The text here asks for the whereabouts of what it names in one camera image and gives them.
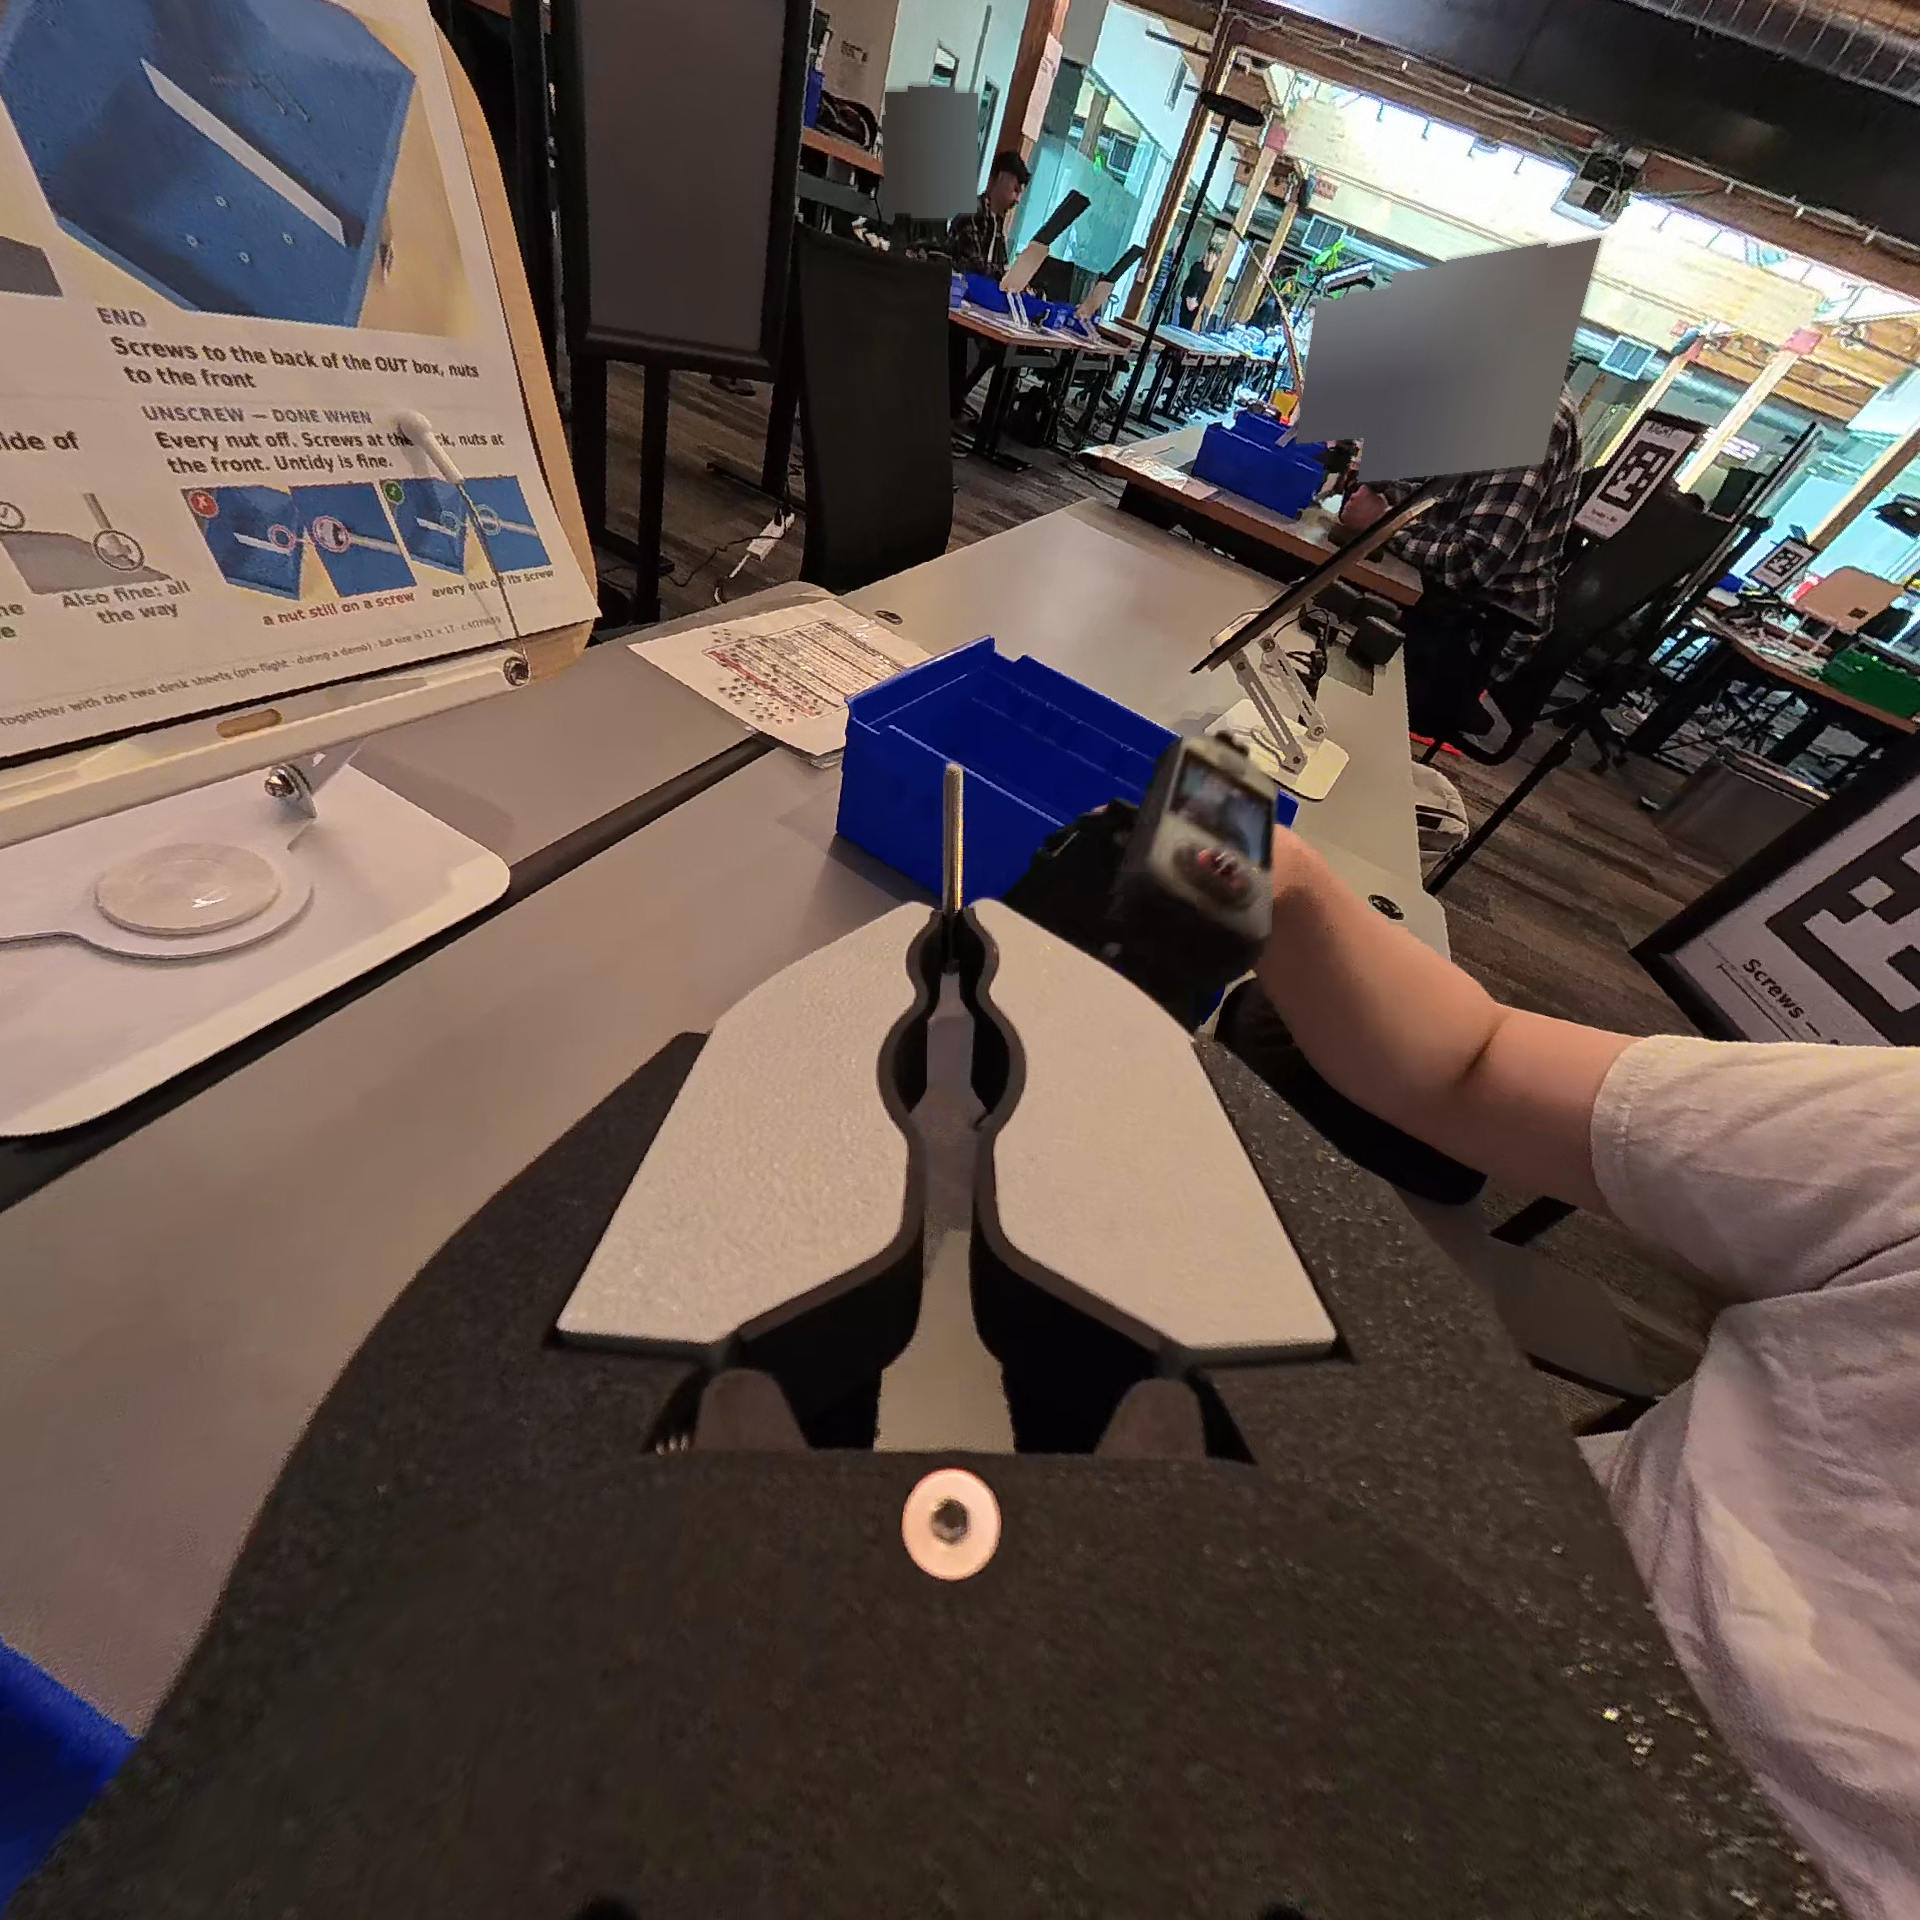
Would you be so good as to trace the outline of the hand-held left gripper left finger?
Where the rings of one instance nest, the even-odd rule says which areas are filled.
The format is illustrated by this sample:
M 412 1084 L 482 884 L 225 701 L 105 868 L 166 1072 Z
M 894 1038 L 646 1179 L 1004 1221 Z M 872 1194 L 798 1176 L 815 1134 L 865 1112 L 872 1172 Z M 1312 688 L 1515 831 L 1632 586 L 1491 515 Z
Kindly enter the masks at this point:
M 942 914 L 901 905 L 708 1031 L 556 1338 L 721 1364 L 916 1261 Z

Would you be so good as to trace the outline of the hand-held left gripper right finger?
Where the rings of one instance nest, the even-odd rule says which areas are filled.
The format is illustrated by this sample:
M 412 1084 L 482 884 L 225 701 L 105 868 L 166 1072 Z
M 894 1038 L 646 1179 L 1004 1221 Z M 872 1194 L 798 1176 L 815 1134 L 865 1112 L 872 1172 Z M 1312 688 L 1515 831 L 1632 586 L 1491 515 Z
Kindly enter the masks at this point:
M 1326 1311 L 1191 1034 L 999 899 L 968 909 L 1006 1049 L 982 1235 L 1008 1272 L 1166 1375 L 1331 1354 Z

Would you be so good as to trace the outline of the blue plastic bin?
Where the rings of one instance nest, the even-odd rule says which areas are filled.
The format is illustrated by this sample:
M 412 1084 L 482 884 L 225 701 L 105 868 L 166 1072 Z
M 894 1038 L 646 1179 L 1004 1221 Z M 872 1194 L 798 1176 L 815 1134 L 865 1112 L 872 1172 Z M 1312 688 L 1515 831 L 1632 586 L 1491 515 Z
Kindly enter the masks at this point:
M 1231 492 L 1272 515 L 1299 516 L 1326 486 L 1328 446 L 1298 439 L 1292 424 L 1258 409 L 1208 424 L 1191 461 L 1191 478 Z
M 982 636 L 854 694 L 838 835 L 932 891 L 941 911 L 1018 904 L 1042 844 L 1139 802 L 1174 735 Z

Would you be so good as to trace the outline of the blue bin with divider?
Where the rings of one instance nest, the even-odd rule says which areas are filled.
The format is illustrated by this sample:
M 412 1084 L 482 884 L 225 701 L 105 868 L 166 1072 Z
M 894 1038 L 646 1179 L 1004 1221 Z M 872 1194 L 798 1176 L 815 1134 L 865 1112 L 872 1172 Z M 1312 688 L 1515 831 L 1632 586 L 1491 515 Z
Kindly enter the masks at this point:
M 138 1736 L 4 1646 L 4 1898 L 31 1876 Z

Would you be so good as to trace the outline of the dark board on white stand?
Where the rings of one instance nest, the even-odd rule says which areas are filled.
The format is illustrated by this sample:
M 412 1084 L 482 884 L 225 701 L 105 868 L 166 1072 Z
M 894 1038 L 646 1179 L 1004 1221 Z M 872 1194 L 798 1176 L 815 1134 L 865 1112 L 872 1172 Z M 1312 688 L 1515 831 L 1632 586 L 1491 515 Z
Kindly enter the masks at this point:
M 1448 488 L 1448 478 L 1425 479 L 1368 531 L 1336 546 L 1331 559 L 1319 569 L 1286 586 L 1264 608 L 1228 622 L 1215 636 L 1206 656 L 1194 664 L 1194 675 L 1208 675 L 1215 669 L 1228 669 L 1235 675 L 1241 694 L 1258 709 L 1258 731 L 1269 739 L 1276 781 L 1289 794 L 1299 801 L 1328 798 L 1351 756 L 1331 739 L 1326 716 L 1295 669 L 1289 642 L 1281 631 L 1295 625 L 1324 591 L 1356 574 L 1362 564 L 1401 538 L 1406 525 L 1422 516 Z

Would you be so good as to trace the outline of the printed paper sheet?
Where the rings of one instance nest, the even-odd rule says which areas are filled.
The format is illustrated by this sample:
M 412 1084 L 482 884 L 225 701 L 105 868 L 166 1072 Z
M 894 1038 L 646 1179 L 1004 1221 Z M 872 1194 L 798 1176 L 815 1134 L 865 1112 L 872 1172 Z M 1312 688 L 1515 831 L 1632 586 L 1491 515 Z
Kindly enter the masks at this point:
M 701 629 L 634 641 L 632 651 L 818 768 L 839 764 L 851 701 L 929 656 L 894 625 L 834 598 L 728 612 Z

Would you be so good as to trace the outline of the black high-back chair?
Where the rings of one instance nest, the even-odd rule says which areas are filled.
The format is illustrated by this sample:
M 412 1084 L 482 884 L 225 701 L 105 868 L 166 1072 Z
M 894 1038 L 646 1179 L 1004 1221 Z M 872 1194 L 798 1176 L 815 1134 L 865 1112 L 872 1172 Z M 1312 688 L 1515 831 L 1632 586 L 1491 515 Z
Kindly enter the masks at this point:
M 831 594 L 936 559 L 951 539 L 948 268 L 804 229 L 804 564 Z

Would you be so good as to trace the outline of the wooden backing board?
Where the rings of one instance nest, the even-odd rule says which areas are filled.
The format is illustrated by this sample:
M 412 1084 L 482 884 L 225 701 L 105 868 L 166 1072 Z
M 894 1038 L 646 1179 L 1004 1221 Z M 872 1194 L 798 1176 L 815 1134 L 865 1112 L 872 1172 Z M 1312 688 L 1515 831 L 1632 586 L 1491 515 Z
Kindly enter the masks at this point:
M 514 345 L 518 381 L 524 391 L 524 412 L 528 432 L 538 446 L 539 468 L 554 496 L 554 508 L 575 551 L 575 559 L 588 584 L 588 618 L 562 629 L 549 629 L 519 641 L 525 651 L 534 684 L 552 679 L 566 671 L 586 649 L 594 631 L 599 606 L 598 606 L 598 578 L 594 578 L 594 551 L 588 539 L 588 524 L 584 515 L 578 479 L 571 472 L 571 449 L 562 432 L 562 414 L 554 394 L 552 369 L 546 364 L 546 349 L 538 326 L 538 306 L 524 271 L 524 255 L 518 249 L 518 225 L 509 202 L 506 179 L 496 162 L 494 139 L 482 106 L 466 78 L 466 69 L 445 41 L 445 32 L 438 29 L 445 82 L 459 116 L 459 139 L 466 145 L 469 171 L 474 179 L 476 206 L 482 215 L 482 229 L 488 236 L 488 255 L 494 264 L 494 279 L 499 288 L 499 309 L 506 315 L 506 328 Z

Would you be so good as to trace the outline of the black mesh office chair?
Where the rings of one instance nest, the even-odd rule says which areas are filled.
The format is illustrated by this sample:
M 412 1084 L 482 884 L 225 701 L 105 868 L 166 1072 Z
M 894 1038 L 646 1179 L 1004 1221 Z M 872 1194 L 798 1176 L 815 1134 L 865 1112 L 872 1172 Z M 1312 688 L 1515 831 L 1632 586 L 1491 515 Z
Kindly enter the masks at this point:
M 1439 894 L 1485 841 L 1588 739 L 1598 768 L 1626 764 L 1608 712 L 1639 685 L 1664 634 L 1736 564 L 1764 531 L 1764 515 L 1719 516 L 1692 494 L 1658 492 L 1614 538 L 1591 539 L 1566 569 L 1555 625 L 1512 665 L 1499 665 L 1461 722 L 1439 735 L 1471 764 L 1512 764 L 1535 735 L 1545 749 L 1479 825 L 1425 876 Z

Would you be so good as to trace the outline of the operator in white shirt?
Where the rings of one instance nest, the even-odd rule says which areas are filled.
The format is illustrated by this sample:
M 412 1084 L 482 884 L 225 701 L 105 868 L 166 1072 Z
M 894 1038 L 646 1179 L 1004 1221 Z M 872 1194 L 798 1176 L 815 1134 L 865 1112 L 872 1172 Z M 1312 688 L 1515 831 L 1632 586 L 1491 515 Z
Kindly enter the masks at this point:
M 1598 1188 L 1722 1295 L 1582 1442 L 1676 1665 L 1848 1918 L 1918 1914 L 1918 1055 L 1632 1044 Z

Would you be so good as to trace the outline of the framed marker sign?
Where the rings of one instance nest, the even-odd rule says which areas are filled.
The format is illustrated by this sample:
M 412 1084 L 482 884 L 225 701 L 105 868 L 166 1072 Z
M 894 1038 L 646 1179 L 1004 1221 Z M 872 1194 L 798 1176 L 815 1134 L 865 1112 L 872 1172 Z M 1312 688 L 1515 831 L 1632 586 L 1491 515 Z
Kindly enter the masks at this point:
M 1632 958 L 1709 1041 L 1918 1045 L 1918 745 L 1851 781 Z

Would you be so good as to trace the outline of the green crate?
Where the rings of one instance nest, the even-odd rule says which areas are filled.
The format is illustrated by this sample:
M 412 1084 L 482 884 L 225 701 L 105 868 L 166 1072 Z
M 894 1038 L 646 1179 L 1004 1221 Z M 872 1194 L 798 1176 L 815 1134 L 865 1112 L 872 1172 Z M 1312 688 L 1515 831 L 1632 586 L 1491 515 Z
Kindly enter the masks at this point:
M 1854 642 L 1832 655 L 1818 676 L 1866 709 L 1918 719 L 1918 664 L 1912 659 L 1885 655 L 1872 642 Z

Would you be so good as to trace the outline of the black framed easel board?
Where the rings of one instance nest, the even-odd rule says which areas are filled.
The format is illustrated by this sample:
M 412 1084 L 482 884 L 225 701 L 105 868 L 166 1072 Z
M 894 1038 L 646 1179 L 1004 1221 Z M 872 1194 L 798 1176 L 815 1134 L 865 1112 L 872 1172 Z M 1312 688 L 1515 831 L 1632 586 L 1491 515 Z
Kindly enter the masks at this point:
M 675 372 L 775 378 L 795 255 L 811 4 L 554 4 L 568 446 L 602 618 L 661 618 Z M 641 369 L 636 534 L 606 516 L 608 372 Z

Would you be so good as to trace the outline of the printed instruction sheet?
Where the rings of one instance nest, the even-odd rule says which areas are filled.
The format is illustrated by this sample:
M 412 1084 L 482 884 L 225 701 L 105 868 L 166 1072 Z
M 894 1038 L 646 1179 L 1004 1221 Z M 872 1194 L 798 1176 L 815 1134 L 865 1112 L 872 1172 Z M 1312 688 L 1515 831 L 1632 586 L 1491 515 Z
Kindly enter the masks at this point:
M 581 631 L 554 434 L 426 4 L 4 5 L 4 759 Z

